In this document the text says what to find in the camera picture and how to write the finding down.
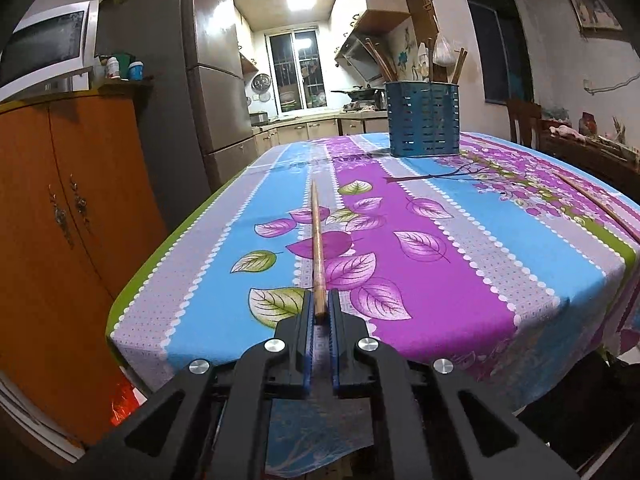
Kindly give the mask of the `chopstick in holder left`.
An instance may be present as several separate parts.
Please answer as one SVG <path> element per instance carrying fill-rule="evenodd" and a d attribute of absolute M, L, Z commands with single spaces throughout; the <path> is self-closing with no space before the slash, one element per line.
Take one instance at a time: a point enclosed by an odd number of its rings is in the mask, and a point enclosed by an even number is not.
<path fill-rule="evenodd" d="M 385 54 L 380 50 L 378 45 L 370 38 L 364 38 L 364 45 L 366 49 L 369 51 L 372 58 L 375 59 L 376 64 L 378 64 L 378 68 L 381 71 L 383 79 L 386 82 L 394 82 L 397 81 L 397 73 L 393 68 L 392 64 L 388 62 L 388 58 L 386 58 Z"/>

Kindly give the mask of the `pink cloth on table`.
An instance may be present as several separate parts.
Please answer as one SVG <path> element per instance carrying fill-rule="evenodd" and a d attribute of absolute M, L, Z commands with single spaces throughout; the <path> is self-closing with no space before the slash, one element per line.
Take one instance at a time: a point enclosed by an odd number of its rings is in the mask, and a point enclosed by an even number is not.
<path fill-rule="evenodd" d="M 562 136 L 563 138 L 573 138 L 575 140 L 585 140 L 585 137 L 573 128 L 567 125 L 559 125 L 557 127 L 551 126 L 549 131 L 555 136 Z"/>

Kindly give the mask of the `steel range hood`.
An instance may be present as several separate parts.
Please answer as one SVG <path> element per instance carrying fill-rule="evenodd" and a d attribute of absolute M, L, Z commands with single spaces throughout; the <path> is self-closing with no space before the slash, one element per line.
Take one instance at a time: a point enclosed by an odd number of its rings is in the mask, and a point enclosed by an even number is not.
<path fill-rule="evenodd" d="M 352 76 L 358 77 L 363 84 L 382 81 L 383 75 L 374 56 L 367 49 L 364 37 L 352 32 L 335 55 L 337 65 L 343 67 Z"/>

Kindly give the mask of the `chopstick in holder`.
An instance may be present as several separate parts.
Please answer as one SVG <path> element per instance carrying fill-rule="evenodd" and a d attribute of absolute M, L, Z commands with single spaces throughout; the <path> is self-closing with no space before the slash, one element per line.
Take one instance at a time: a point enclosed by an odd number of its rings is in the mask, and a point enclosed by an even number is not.
<path fill-rule="evenodd" d="M 468 56 L 468 51 L 465 50 L 465 48 L 461 48 L 459 51 L 459 55 L 457 58 L 457 62 L 456 65 L 454 66 L 454 72 L 452 73 L 451 76 L 451 83 L 452 84 L 458 84 L 460 77 L 461 77 L 461 73 L 462 73 L 462 68 L 464 66 L 466 57 Z"/>
<path fill-rule="evenodd" d="M 381 71 L 383 79 L 386 82 L 394 82 L 397 81 L 397 73 L 393 68 L 392 64 L 388 62 L 388 58 L 386 58 L 385 54 L 380 50 L 378 45 L 370 38 L 364 38 L 364 45 L 366 49 L 369 51 L 372 58 L 375 59 L 376 64 L 378 64 L 378 68 Z"/>

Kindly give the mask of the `framed elephant picture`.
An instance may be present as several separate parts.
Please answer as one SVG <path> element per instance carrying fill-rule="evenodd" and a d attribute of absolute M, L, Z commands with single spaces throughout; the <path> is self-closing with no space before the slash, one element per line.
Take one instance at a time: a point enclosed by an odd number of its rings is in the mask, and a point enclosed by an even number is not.
<path fill-rule="evenodd" d="M 578 25 L 583 30 L 621 32 L 622 25 L 603 0 L 570 0 Z"/>

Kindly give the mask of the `blue perforated utensil holder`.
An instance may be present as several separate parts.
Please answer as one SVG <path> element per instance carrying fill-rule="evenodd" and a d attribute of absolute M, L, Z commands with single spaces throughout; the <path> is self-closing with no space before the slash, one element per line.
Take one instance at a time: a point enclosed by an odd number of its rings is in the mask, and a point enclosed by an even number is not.
<path fill-rule="evenodd" d="M 435 157 L 459 153 L 460 108 L 456 84 L 386 82 L 390 154 Z"/>

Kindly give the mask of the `chopstick in holder right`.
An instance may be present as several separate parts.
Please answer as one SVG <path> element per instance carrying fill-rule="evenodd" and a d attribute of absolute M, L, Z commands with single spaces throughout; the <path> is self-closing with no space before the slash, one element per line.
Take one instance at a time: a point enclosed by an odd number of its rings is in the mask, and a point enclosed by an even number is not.
<path fill-rule="evenodd" d="M 456 65 L 454 66 L 454 72 L 452 73 L 451 76 L 451 83 L 452 84 L 458 84 L 460 77 L 461 77 L 461 73 L 462 73 L 462 68 L 464 66 L 466 57 L 468 56 L 468 51 L 465 50 L 465 48 L 461 48 L 459 51 L 459 55 L 457 58 L 457 62 Z"/>

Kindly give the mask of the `floral purple blue tablecloth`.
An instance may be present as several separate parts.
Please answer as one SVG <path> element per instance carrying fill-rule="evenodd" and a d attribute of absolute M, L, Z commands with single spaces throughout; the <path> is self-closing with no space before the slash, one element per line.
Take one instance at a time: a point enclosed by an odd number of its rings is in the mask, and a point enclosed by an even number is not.
<path fill-rule="evenodd" d="M 202 203 L 120 293 L 107 340 L 142 386 L 237 359 L 311 285 L 311 182 L 326 284 L 406 358 L 445 358 L 510 408 L 586 353 L 639 340 L 639 207 L 566 162 L 480 133 L 458 154 L 400 158 L 384 133 L 270 148 Z"/>

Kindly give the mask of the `wooden dining chair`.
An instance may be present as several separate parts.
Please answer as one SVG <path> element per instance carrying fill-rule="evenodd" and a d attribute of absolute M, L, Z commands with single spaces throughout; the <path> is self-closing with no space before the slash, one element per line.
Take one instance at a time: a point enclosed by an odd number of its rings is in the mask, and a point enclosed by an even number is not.
<path fill-rule="evenodd" d="M 541 106 L 534 102 L 508 99 L 510 140 L 515 144 L 536 148 L 541 134 Z"/>

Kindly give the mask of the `white plastic bag hanging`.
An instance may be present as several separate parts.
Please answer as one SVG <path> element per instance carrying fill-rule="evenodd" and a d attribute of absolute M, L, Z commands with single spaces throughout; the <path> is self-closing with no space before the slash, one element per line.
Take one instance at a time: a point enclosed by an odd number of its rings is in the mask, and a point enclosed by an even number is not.
<path fill-rule="evenodd" d="M 434 45 L 433 61 L 442 67 L 451 67 L 457 63 L 457 52 L 454 45 L 444 35 L 439 35 Z"/>

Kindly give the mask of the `grey tall refrigerator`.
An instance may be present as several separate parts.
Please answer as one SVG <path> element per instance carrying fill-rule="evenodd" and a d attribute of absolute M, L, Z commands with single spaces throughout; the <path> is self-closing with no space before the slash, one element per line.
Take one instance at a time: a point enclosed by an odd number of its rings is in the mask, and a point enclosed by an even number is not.
<path fill-rule="evenodd" d="M 102 0 L 96 50 L 133 55 L 152 79 L 138 128 L 175 229 L 257 157 L 233 0 Z"/>

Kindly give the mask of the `dark wooden chopstick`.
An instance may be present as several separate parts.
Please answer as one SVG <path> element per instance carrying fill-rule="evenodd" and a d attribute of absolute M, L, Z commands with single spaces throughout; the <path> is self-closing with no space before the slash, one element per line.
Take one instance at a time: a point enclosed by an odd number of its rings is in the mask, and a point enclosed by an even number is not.
<path fill-rule="evenodd" d="M 314 322 L 322 324 L 326 318 L 326 277 L 324 276 L 323 242 L 317 183 L 310 186 L 311 235 L 312 235 L 312 296 L 314 297 Z"/>

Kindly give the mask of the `orange wooden cabinet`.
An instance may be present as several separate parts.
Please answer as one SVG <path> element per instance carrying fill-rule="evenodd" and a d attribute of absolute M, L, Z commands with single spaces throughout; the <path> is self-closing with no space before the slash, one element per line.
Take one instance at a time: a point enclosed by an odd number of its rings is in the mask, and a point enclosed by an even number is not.
<path fill-rule="evenodd" d="M 108 312 L 166 234 L 131 91 L 2 113 L 1 369 L 75 442 L 111 427 Z"/>

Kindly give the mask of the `kitchen window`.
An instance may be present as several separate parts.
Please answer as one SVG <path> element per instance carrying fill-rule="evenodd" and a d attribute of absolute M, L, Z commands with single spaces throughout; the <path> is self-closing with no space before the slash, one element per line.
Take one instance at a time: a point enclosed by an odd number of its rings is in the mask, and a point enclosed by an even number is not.
<path fill-rule="evenodd" d="M 318 32 L 280 32 L 266 39 L 272 78 L 282 114 L 326 107 Z"/>

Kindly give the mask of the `dark window right wall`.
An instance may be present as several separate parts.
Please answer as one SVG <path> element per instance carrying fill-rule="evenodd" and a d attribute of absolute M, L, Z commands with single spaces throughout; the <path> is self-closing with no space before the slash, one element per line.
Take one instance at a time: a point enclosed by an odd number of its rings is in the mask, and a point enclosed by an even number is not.
<path fill-rule="evenodd" d="M 474 25 L 485 101 L 534 100 L 532 70 L 515 0 L 468 0 Z"/>

